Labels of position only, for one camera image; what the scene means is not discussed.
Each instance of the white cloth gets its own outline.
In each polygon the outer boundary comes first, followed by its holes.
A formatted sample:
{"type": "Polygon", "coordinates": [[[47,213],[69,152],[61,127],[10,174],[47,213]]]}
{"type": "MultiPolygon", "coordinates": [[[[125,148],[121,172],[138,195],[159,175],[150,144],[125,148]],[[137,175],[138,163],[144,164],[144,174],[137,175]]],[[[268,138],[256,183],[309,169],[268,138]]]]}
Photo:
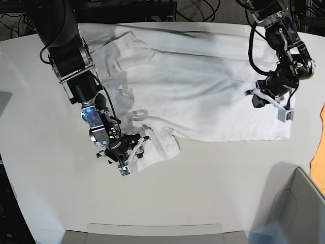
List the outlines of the white cloth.
{"type": "MultiPolygon", "coordinates": [[[[176,33],[128,26],[80,24],[96,70],[126,134],[149,135],[142,170],[179,154],[175,137],[207,142],[284,140],[290,122],[272,105],[253,108],[258,75],[248,61],[248,38],[176,33]]],[[[277,58],[254,40],[254,61],[274,70],[277,58]]]]}

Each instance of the white fabric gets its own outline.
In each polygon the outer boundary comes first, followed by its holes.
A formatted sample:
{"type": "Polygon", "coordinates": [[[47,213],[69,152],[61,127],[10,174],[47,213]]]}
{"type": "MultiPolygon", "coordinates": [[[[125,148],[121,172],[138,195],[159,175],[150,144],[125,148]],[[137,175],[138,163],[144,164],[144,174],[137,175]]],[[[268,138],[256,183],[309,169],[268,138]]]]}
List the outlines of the white fabric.
{"type": "MultiPolygon", "coordinates": [[[[244,96],[264,78],[248,62],[247,38],[103,24],[80,24],[79,29],[123,132],[151,137],[145,157],[137,159],[138,170],[178,155],[175,137],[207,142],[289,138],[290,122],[278,121],[276,108],[253,108],[252,96],[244,96]]],[[[275,51],[265,41],[254,40],[253,53],[262,70],[275,69],[275,51]]]]}

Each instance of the white table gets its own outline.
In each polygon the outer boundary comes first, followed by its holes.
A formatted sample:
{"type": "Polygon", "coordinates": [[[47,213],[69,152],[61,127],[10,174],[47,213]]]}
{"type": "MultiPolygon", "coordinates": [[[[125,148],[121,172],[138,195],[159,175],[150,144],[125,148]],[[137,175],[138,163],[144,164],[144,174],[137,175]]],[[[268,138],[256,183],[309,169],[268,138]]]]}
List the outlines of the white table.
{"type": "MultiPolygon", "coordinates": [[[[137,23],[133,26],[248,36],[245,25],[137,23]]],[[[288,141],[203,143],[180,139],[181,154],[131,177],[97,152],[50,66],[37,35],[0,42],[0,152],[25,220],[42,243],[66,229],[113,225],[221,224],[223,232],[263,225],[296,166],[309,172],[321,137],[325,38],[301,34],[318,66],[297,92],[288,141]]]]}

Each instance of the wrinkled fabric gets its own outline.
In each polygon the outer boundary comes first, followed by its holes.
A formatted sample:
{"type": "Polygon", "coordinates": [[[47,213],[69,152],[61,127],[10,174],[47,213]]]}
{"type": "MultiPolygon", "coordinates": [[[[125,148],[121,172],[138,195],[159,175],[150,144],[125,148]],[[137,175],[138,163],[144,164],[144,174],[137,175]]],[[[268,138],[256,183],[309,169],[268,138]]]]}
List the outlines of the wrinkled fabric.
{"type": "MultiPolygon", "coordinates": [[[[279,121],[275,107],[256,109],[252,96],[244,96],[265,78],[249,64],[248,38],[104,24],[80,24],[79,29],[123,132],[151,138],[144,158],[135,162],[137,170],[178,155],[175,137],[206,142],[289,138],[291,123],[279,121]]],[[[276,68],[275,51],[263,40],[254,40],[253,57],[262,70],[276,68]]]]}

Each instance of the orange cloth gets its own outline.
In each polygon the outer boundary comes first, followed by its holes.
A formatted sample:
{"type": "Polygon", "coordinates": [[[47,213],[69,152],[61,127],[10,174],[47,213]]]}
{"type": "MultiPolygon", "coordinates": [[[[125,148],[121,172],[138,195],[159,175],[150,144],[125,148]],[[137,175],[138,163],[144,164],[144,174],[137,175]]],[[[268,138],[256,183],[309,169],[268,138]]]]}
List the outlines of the orange cloth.
{"type": "Polygon", "coordinates": [[[325,105],[320,116],[323,121],[323,132],[317,153],[310,163],[310,177],[325,194],[325,105]]]}

